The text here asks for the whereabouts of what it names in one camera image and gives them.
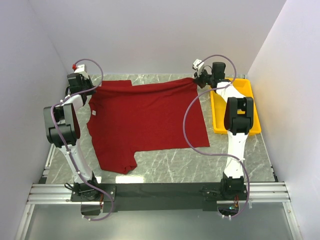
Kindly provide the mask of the red t shirt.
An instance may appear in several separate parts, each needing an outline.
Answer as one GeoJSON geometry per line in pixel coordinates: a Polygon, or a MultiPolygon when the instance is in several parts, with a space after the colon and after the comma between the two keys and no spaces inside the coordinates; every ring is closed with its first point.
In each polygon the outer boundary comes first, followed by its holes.
{"type": "Polygon", "coordinates": [[[210,145],[197,85],[190,77],[143,85],[104,81],[89,101],[87,128],[104,171],[127,174],[136,152],[210,145]]]}

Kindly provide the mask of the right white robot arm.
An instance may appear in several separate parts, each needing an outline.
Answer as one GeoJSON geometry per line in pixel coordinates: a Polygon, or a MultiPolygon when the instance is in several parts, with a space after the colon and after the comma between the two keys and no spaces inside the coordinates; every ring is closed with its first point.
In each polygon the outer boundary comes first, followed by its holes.
{"type": "Polygon", "coordinates": [[[245,145],[254,124],[254,99],[240,93],[231,80],[225,78],[226,64],[213,62],[211,73],[202,60],[196,59],[194,82],[204,88],[209,85],[226,103],[223,125],[227,130],[227,161],[220,181],[219,194],[223,199],[235,199],[247,192],[243,168],[245,145]]]}

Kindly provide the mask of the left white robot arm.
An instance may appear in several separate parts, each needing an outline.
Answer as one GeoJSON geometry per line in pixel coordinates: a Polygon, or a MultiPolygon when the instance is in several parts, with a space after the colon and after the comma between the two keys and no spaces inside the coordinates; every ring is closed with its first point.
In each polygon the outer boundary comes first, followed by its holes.
{"type": "Polygon", "coordinates": [[[43,109],[46,137],[62,152],[71,168],[74,183],[65,183],[64,186],[72,192],[72,197],[77,201],[97,201],[101,192],[80,147],[81,130],[76,116],[76,111],[85,105],[87,96],[96,91],[92,90],[94,86],[85,71],[71,73],[67,80],[69,86],[61,105],[43,109]]]}

